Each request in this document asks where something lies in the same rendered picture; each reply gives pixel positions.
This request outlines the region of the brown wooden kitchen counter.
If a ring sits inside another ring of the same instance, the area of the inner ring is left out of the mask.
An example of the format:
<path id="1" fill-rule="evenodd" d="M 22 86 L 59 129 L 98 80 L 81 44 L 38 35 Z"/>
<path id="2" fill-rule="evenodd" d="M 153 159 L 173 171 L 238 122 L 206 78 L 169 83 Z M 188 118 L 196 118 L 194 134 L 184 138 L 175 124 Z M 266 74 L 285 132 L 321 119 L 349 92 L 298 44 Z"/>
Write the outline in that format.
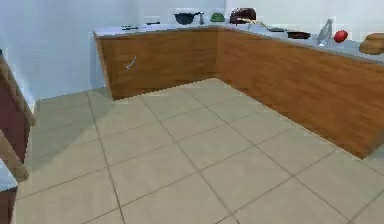
<path id="1" fill-rule="evenodd" d="M 102 28 L 94 38 L 113 99 L 218 78 L 359 158 L 384 146 L 384 59 L 230 24 Z"/>

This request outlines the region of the black bowl-shaped pot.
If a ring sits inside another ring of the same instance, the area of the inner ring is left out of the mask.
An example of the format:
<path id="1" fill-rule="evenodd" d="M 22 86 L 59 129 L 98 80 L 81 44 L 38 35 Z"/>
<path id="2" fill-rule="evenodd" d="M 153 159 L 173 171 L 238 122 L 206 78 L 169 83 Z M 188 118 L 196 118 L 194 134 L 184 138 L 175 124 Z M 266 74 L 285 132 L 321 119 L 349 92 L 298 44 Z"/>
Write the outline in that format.
<path id="1" fill-rule="evenodd" d="M 175 13 L 174 17 L 178 24 L 181 25 L 188 25 L 191 24 L 194 20 L 194 17 L 196 15 L 199 15 L 199 12 L 197 13 Z"/>

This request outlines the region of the dark red toaster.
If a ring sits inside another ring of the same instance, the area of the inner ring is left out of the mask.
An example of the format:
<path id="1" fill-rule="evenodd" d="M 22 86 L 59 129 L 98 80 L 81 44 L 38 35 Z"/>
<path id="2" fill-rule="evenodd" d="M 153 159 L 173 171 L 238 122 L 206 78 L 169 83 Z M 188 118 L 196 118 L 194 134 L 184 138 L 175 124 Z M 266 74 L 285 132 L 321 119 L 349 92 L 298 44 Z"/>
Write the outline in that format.
<path id="1" fill-rule="evenodd" d="M 256 10 L 254 8 L 235 8 L 231 14 L 230 24 L 245 24 L 248 20 L 256 19 Z"/>

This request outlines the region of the black flat pan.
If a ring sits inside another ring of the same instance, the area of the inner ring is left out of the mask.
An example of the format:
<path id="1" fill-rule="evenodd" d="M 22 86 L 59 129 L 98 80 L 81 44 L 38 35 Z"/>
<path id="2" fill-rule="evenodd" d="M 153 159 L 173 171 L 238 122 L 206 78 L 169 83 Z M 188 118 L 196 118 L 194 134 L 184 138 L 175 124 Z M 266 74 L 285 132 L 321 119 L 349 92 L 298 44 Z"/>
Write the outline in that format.
<path id="1" fill-rule="evenodd" d="M 287 31 L 287 35 L 290 39 L 309 39 L 311 37 L 310 33 L 301 31 Z"/>

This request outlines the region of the clear glass bottle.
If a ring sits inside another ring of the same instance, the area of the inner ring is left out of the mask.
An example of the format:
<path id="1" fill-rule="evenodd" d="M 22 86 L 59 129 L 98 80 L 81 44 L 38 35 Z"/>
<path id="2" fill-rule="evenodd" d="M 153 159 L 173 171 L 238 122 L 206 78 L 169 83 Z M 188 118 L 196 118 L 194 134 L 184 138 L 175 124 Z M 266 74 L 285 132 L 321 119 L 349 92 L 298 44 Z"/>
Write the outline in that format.
<path id="1" fill-rule="evenodd" d="M 333 20 L 328 19 L 326 24 L 320 30 L 317 36 L 317 45 L 318 46 L 326 46 L 332 36 L 332 24 Z"/>

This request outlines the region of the red tomato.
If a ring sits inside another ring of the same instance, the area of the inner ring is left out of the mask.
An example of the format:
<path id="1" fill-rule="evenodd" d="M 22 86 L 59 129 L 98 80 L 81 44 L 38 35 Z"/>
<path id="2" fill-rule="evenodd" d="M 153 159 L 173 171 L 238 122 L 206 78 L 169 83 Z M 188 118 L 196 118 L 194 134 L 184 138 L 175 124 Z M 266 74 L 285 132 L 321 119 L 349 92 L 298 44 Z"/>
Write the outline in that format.
<path id="1" fill-rule="evenodd" d="M 348 37 L 348 32 L 345 31 L 345 30 L 339 30 L 335 33 L 334 35 L 334 41 L 336 43 L 342 43 L 343 41 L 345 41 Z"/>

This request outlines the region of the dark red wooden chair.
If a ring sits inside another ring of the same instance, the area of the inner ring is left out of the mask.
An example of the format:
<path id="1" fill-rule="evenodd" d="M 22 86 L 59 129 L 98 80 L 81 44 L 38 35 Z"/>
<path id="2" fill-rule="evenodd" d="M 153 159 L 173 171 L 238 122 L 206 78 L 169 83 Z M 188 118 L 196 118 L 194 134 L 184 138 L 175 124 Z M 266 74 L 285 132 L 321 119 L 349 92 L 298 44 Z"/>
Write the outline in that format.
<path id="1" fill-rule="evenodd" d="M 35 120 L 0 49 L 0 131 L 16 161 L 24 163 Z M 0 190 L 0 224 L 11 224 L 17 187 Z"/>

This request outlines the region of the brown bread loaf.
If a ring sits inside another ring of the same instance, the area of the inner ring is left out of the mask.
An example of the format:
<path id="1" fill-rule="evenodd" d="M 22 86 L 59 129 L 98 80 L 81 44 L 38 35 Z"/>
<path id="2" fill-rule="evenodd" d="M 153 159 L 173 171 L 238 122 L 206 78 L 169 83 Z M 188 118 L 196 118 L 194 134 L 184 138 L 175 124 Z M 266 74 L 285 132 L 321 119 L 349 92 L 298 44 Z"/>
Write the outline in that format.
<path id="1" fill-rule="evenodd" d="M 384 33 L 372 33 L 360 44 L 359 51 L 370 55 L 384 53 Z"/>

